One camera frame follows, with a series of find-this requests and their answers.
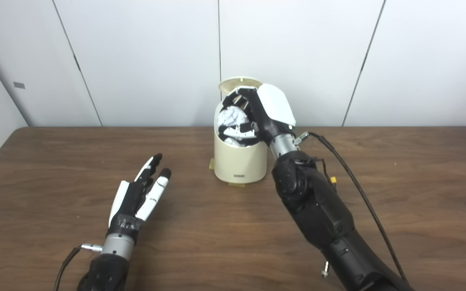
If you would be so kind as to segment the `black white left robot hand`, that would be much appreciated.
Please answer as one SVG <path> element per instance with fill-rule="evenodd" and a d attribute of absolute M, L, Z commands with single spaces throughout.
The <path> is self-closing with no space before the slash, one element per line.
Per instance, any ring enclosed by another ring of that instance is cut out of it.
<path fill-rule="evenodd" d="M 161 153 L 153 155 L 133 181 L 120 182 L 111 206 L 107 235 L 127 236 L 137 243 L 142 225 L 157 206 L 172 175 L 170 169 L 163 168 L 153 178 L 162 158 Z"/>

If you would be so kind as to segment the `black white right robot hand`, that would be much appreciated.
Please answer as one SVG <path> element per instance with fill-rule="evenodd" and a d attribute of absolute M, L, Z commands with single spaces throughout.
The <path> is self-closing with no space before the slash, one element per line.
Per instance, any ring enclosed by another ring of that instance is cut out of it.
<path fill-rule="evenodd" d="M 270 84 L 237 85 L 222 102 L 218 135 L 236 143 L 247 140 L 252 144 L 257 139 L 270 146 L 280 135 L 294 137 L 295 126 L 296 119 L 282 90 Z"/>

